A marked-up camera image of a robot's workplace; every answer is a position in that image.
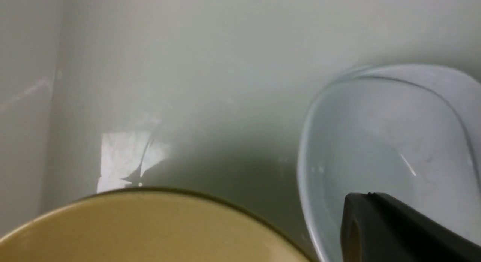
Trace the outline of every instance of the white surface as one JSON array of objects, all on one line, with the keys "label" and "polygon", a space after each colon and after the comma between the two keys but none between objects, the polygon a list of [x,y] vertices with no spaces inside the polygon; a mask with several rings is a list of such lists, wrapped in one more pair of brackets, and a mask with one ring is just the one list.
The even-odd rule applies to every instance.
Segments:
[{"label": "white surface", "polygon": [[0,236],[37,216],[62,0],[0,0]]},{"label": "white surface", "polygon": [[[460,88],[473,85],[471,77],[453,77],[432,80],[431,89],[442,91],[452,82]],[[453,99],[460,110],[481,109],[472,105],[475,98],[465,96]],[[304,125],[298,166],[303,210],[318,255],[342,260],[340,224],[344,197],[351,192],[393,195],[481,244],[479,175],[468,139],[446,101],[413,84],[358,77],[321,91]]]},{"label": "white surface", "polygon": [[[35,68],[53,65],[60,18],[55,2],[0,0],[6,5],[0,11],[32,14],[6,25],[12,30],[2,26],[0,37],[8,36],[6,43],[17,45],[2,46],[8,52],[0,55],[1,62],[10,64],[2,67],[15,70],[17,63],[10,55],[17,51],[14,47],[25,48],[15,54],[28,55],[31,62],[28,71],[17,70],[18,77],[5,79],[26,84],[19,83],[5,96],[0,91],[2,100],[51,77],[48,67],[46,73]],[[158,143],[171,150],[165,170],[179,171],[178,177],[159,174],[164,184],[210,190],[306,242],[295,163],[303,116],[315,93],[336,73],[354,65],[424,62],[481,77],[480,3],[65,0],[43,210],[96,192],[103,135],[150,132],[161,122]],[[2,14],[0,20],[12,18]],[[45,35],[35,25],[43,22],[42,28],[49,28]],[[32,40],[4,33],[15,30],[27,30],[25,36]],[[26,73],[31,77],[20,77]],[[46,112],[29,110],[26,116],[17,116],[21,114],[8,118],[3,113],[2,124],[9,124],[5,128],[12,132],[24,128],[36,132],[41,129],[37,123],[20,127],[11,122],[30,120],[32,114],[46,118]],[[9,173],[29,171],[32,178],[40,177],[30,168],[40,169],[37,161],[26,161],[34,156],[39,164],[43,161],[42,143],[38,140],[39,147],[29,147],[37,137],[41,136],[28,143],[16,140],[22,147],[17,154],[10,148],[2,153],[12,164]],[[14,136],[4,139],[13,142]],[[33,148],[38,154],[30,154]],[[133,156],[131,162],[138,158]],[[201,173],[193,172],[193,167]],[[2,182],[8,185],[2,191],[16,189],[10,182],[15,181]]]}]

